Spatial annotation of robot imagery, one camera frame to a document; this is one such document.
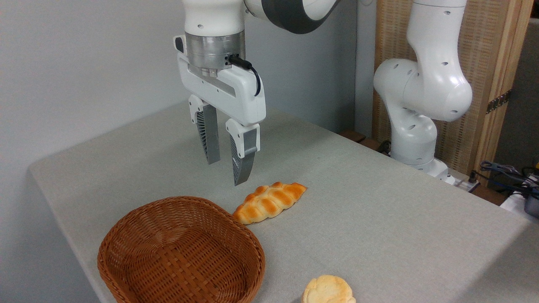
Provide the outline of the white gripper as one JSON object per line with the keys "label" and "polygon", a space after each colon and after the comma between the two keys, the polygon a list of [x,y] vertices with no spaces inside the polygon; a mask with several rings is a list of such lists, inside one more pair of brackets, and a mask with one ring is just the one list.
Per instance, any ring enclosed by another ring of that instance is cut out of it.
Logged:
{"label": "white gripper", "polygon": [[231,119],[230,135],[235,186],[248,180],[260,150],[260,123],[266,117],[264,90],[258,95],[251,70],[232,65],[231,55],[245,58],[244,36],[176,36],[174,46],[184,87],[189,98],[191,121],[197,126],[208,164],[221,159],[217,109]]}

